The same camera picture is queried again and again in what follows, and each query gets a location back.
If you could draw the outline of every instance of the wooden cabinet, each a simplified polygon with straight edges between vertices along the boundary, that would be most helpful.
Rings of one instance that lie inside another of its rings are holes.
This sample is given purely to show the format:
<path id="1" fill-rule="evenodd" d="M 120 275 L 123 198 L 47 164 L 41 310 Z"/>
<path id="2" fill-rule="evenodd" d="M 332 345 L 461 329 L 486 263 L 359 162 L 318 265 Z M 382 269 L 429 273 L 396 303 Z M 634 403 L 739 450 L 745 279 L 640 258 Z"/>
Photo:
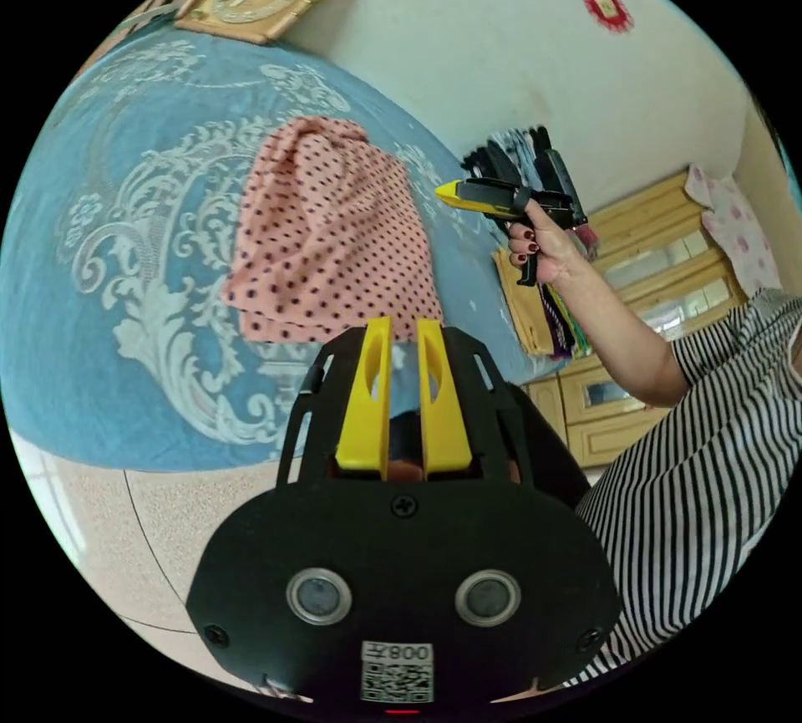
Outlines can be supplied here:
<path id="1" fill-rule="evenodd" d="M 557 378 L 538 380 L 536 383 L 528 384 L 526 390 L 535 407 L 543 414 L 543 419 L 556 430 L 563 442 L 568 444 L 560 381 Z"/>
<path id="2" fill-rule="evenodd" d="M 745 300 L 726 255 L 688 199 L 687 172 L 591 216 L 600 239 L 596 269 L 652 329 L 675 339 L 720 319 Z M 583 467 L 603 466 L 667 410 L 630 397 L 596 355 L 528 387 L 530 396 Z M 554 410 L 561 399 L 561 415 Z"/>

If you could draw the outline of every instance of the striped shirt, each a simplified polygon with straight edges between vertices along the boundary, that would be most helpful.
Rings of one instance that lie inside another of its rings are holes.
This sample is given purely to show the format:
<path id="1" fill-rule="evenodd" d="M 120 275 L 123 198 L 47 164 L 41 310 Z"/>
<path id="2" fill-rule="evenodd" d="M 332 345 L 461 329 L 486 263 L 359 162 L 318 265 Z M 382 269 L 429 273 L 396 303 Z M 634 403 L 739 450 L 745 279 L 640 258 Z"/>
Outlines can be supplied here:
<path id="1" fill-rule="evenodd" d="M 623 611 L 567 685 L 667 642 L 762 536 L 802 452 L 802 379 L 791 365 L 800 325 L 802 299 L 763 290 L 673 342 L 689 391 L 577 508 L 607 551 Z"/>

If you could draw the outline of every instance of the screw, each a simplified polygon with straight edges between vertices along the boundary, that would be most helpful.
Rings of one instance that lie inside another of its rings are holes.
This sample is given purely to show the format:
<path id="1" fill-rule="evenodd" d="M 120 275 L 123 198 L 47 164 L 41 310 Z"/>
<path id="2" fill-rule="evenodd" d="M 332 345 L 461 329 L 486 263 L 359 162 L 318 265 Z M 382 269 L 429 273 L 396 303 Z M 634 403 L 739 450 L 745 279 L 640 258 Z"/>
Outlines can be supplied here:
<path id="1" fill-rule="evenodd" d="M 207 625 L 203 629 L 203 635 L 218 648 L 228 647 L 228 634 L 219 625 Z"/>
<path id="2" fill-rule="evenodd" d="M 590 629 L 586 631 L 580 638 L 579 642 L 576 643 L 576 649 L 580 653 L 584 653 L 586 650 L 590 650 L 593 645 L 595 645 L 599 638 L 602 636 L 602 632 L 599 629 Z"/>
<path id="3" fill-rule="evenodd" d="M 410 495 L 398 495 L 390 503 L 390 510 L 396 517 L 413 517 L 418 510 L 418 501 Z"/>

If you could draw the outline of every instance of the polka dot fabric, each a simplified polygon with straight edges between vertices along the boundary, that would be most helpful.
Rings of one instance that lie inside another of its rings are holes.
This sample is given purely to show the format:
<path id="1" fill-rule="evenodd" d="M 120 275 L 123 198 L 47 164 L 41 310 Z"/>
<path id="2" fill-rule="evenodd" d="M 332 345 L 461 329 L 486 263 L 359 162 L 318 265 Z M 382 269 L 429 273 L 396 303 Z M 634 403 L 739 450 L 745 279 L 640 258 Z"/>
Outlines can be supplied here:
<path id="1" fill-rule="evenodd" d="M 352 121 L 276 130 L 246 182 L 222 298 L 254 342 L 325 343 L 379 316 L 409 342 L 416 319 L 442 322 L 404 164 Z"/>
<path id="2" fill-rule="evenodd" d="M 688 170 L 685 192 L 708 208 L 702 224 L 724 250 L 747 297 L 761 288 L 782 288 L 769 242 L 732 177 L 714 180 L 697 165 Z"/>

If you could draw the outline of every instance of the blue blanket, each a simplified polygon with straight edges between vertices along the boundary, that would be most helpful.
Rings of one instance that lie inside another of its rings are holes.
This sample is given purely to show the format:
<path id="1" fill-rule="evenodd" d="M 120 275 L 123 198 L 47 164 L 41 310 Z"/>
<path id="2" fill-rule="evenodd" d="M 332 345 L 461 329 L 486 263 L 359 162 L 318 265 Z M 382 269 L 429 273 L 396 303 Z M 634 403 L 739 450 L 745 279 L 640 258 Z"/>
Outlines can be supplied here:
<path id="1" fill-rule="evenodd" d="M 462 171 L 426 129 L 319 58 L 160 22 L 67 89 L 13 198 L 0 380 L 20 436 L 147 471 L 279 457 L 317 345 L 248 343 L 220 287 L 255 154 L 299 115 L 354 120 L 406 164 L 447 323 L 483 340 L 508 380 L 552 370 L 520 348 L 492 226 L 435 198 Z M 419 407 L 418 386 L 412 345 L 396 345 L 393 415 Z"/>

